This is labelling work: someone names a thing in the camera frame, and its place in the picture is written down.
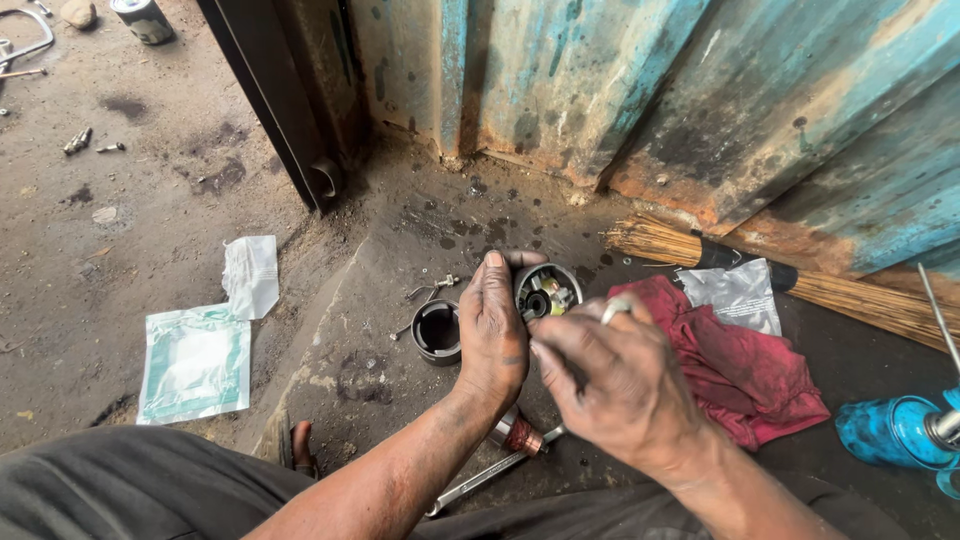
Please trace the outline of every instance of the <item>fingernail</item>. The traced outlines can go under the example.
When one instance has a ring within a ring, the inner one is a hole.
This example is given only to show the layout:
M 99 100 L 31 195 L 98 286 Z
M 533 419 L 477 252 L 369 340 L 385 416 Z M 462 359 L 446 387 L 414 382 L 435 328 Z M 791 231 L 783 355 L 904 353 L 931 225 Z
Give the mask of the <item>fingernail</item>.
M 503 256 L 500 255 L 498 251 L 487 252 L 487 257 L 484 259 L 487 263 L 487 266 L 493 268 L 499 268 L 503 266 Z

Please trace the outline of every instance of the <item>plastic bag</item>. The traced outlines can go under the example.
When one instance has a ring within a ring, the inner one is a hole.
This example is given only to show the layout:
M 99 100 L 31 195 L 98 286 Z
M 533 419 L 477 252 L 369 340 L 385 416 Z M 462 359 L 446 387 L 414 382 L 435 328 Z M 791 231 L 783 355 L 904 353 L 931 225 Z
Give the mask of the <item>plastic bag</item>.
M 733 270 L 682 270 L 677 272 L 677 277 L 684 283 L 684 293 L 690 303 L 694 307 L 713 305 L 713 313 L 721 323 L 781 335 L 765 258 L 751 260 Z
M 230 312 L 241 321 L 260 319 L 280 298 L 276 236 L 244 236 L 226 247 L 223 286 Z
M 250 321 L 227 304 L 148 315 L 139 404 L 153 426 L 250 406 Z

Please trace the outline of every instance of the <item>silver ring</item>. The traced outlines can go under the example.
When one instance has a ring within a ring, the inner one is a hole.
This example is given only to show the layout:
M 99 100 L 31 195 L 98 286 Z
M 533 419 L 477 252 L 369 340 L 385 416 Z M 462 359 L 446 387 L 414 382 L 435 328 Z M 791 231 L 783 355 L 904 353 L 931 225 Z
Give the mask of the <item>silver ring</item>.
M 629 313 L 630 310 L 631 310 L 631 306 L 629 302 L 627 302 L 622 298 L 618 298 L 614 296 L 613 298 L 607 301 L 607 308 L 604 309 L 603 317 L 600 317 L 600 324 L 606 326 L 610 323 L 611 319 L 613 319 L 613 316 L 615 314 L 623 311 L 626 311 Z

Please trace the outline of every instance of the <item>man's right hand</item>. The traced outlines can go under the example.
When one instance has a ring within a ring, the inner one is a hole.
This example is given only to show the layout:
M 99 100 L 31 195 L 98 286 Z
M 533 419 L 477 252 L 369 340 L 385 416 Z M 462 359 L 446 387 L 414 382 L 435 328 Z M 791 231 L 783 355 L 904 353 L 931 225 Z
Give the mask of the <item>man's right hand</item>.
M 670 343 L 650 312 L 624 293 L 630 312 L 600 323 L 607 303 L 590 300 L 559 317 L 535 319 L 531 350 L 567 427 L 654 479 L 700 454 L 718 433 L 690 396 Z M 580 366 L 580 387 L 564 360 Z

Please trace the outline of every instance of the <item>green and white packet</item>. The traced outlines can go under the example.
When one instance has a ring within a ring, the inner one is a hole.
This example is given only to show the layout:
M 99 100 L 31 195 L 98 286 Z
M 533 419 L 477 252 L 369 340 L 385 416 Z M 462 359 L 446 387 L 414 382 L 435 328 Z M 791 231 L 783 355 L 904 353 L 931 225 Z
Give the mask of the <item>green and white packet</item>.
M 250 406 L 250 321 L 229 304 L 147 315 L 136 423 L 159 426 Z

